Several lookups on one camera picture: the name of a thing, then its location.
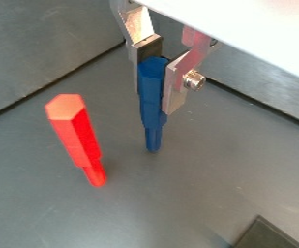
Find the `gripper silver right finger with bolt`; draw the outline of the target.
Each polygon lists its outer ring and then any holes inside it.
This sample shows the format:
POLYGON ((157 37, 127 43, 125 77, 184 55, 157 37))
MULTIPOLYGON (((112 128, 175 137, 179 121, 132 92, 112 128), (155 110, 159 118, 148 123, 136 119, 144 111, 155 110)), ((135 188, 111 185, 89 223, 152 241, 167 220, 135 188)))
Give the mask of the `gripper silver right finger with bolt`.
POLYGON ((209 50, 211 37, 188 26, 183 29, 181 43, 189 48, 165 66, 161 111, 169 115, 183 105, 188 90, 197 91, 204 76, 197 67, 209 50))

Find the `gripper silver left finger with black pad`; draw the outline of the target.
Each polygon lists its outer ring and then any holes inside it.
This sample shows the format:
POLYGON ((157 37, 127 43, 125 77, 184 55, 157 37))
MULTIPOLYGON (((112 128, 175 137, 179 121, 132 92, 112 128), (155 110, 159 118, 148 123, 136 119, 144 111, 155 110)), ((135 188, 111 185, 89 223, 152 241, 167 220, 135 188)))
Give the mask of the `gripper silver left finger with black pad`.
POLYGON ((131 0, 108 0, 119 25, 128 59, 133 67, 133 87, 137 87, 137 66, 151 56, 161 55, 161 37, 153 32, 149 10, 131 0))

